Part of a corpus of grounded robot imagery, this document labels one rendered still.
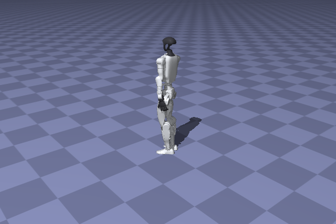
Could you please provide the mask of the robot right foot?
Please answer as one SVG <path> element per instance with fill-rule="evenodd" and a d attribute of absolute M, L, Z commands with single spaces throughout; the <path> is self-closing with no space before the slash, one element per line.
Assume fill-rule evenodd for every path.
<path fill-rule="evenodd" d="M 165 145 L 164 145 L 164 147 L 165 147 Z M 174 150 L 178 150 L 177 145 L 174 145 L 174 144 L 173 144 L 173 146 L 170 146 L 170 148 L 172 148 Z"/>

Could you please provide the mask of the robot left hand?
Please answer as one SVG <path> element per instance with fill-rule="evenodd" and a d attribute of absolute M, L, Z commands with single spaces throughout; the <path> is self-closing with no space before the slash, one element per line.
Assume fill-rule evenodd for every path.
<path fill-rule="evenodd" d="M 159 100 L 159 99 L 158 99 L 158 100 Z M 165 106 L 165 107 L 164 107 L 164 106 Z M 158 108 L 160 108 L 161 111 L 162 111 L 162 110 L 163 110 L 163 111 L 168 110 L 167 107 L 166 107 L 166 104 L 165 104 L 165 102 L 164 102 L 164 97 L 163 97 L 163 95 L 162 95 L 162 99 L 159 100 Z"/>

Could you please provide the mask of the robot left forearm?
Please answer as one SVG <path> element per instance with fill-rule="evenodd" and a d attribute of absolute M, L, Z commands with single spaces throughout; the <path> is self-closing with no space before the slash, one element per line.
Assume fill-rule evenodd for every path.
<path fill-rule="evenodd" d="M 157 86 L 157 97 L 159 100 L 162 99 L 162 95 L 163 95 L 163 83 L 160 77 L 156 77 L 156 86 Z"/>

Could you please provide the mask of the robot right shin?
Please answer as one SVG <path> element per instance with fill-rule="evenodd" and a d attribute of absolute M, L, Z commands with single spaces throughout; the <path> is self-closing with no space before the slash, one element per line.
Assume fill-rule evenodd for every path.
<path fill-rule="evenodd" d="M 176 120 L 176 118 L 175 118 L 175 120 Z M 175 122 L 175 124 L 171 125 L 170 133 L 171 133 L 170 146 L 173 146 L 174 137 L 175 137 L 175 134 L 176 134 L 176 122 Z"/>

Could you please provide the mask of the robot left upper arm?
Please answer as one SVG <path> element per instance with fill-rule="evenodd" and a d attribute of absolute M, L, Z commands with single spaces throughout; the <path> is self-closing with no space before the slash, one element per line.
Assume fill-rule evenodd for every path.
<path fill-rule="evenodd" d="M 160 77 L 161 80 L 163 81 L 163 78 L 164 78 L 165 57 L 157 58 L 156 64 L 157 64 L 157 72 L 159 74 L 158 77 Z"/>

